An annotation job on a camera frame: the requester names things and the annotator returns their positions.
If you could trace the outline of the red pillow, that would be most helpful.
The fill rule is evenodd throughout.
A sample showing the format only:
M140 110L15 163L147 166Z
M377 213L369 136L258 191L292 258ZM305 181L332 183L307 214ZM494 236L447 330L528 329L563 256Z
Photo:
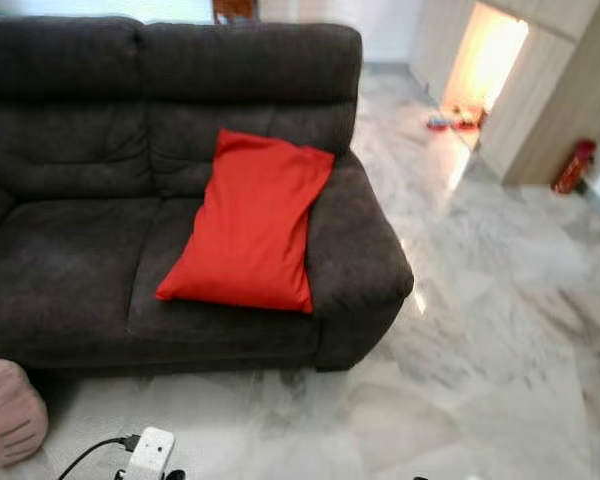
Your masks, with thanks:
M155 297L312 312L310 211L333 169L320 148L222 129L203 205Z

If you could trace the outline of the dark grey two-seat sofa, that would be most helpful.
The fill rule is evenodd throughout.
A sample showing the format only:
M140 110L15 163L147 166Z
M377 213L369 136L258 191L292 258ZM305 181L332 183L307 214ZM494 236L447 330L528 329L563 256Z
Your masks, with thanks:
M73 372L350 369L414 275L352 151L363 64L331 23L0 15L0 358ZM160 301L218 133L335 155L310 211L313 311Z

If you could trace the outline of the brown wooden chair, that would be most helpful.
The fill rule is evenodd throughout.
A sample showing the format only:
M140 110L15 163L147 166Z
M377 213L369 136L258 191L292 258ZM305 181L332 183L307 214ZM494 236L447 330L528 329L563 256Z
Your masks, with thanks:
M259 22L258 0L210 0L216 26Z

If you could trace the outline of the red fire extinguisher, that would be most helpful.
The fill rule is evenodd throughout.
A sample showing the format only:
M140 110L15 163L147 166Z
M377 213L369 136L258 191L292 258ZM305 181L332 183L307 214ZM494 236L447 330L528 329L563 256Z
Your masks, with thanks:
M597 142L579 140L575 142L569 159L562 165L551 189L556 195L570 195L583 183L585 174L591 169L596 154Z

